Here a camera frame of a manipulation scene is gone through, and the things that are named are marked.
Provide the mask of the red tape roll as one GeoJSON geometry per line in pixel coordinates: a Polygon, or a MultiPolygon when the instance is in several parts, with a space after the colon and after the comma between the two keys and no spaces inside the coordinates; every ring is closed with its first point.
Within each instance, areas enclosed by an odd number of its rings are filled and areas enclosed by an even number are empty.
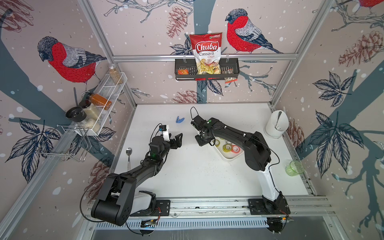
{"type": "Polygon", "coordinates": [[[232,150],[231,150],[232,153],[234,154],[238,154],[241,152],[241,148],[236,146],[236,145],[232,145],[232,150]]]}

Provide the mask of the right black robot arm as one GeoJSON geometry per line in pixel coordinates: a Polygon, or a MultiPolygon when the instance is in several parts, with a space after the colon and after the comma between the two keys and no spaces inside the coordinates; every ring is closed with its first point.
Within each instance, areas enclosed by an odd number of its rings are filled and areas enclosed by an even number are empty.
{"type": "Polygon", "coordinates": [[[260,132],[244,132],[218,119],[204,120],[199,115],[192,119],[191,124],[199,132],[195,136],[199,146],[209,144],[218,137],[228,140],[244,151],[245,163],[258,173],[263,192],[262,199],[267,212],[276,211],[279,205],[284,203],[283,194],[277,189],[270,172],[272,151],[260,132]]]}

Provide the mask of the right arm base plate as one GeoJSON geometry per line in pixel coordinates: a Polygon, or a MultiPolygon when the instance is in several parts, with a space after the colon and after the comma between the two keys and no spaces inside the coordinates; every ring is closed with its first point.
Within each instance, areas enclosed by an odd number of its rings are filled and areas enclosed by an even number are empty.
{"type": "Polygon", "coordinates": [[[283,195],[274,201],[264,197],[261,199],[248,199],[248,208],[251,215],[290,215],[291,210],[283,195]]]}

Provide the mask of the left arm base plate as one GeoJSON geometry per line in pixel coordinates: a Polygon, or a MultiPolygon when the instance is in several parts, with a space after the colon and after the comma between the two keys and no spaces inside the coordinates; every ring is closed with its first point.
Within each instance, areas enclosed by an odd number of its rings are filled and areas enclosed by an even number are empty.
{"type": "Polygon", "coordinates": [[[146,210],[141,210],[131,214],[131,217],[147,217],[147,216],[169,216],[170,214],[170,200],[156,200],[156,203],[151,203],[146,210]]]}

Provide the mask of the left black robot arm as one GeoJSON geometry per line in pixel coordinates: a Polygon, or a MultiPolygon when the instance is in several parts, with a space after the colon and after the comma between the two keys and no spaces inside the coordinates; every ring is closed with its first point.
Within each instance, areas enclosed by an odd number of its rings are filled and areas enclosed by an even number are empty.
{"type": "Polygon", "coordinates": [[[150,150],[138,167],[106,177],[92,207],[91,216],[117,226],[124,225],[133,211],[136,188],[160,172],[170,150],[180,148],[182,140],[182,133],[173,139],[165,139],[165,134],[154,136],[149,143],[150,150]]]}

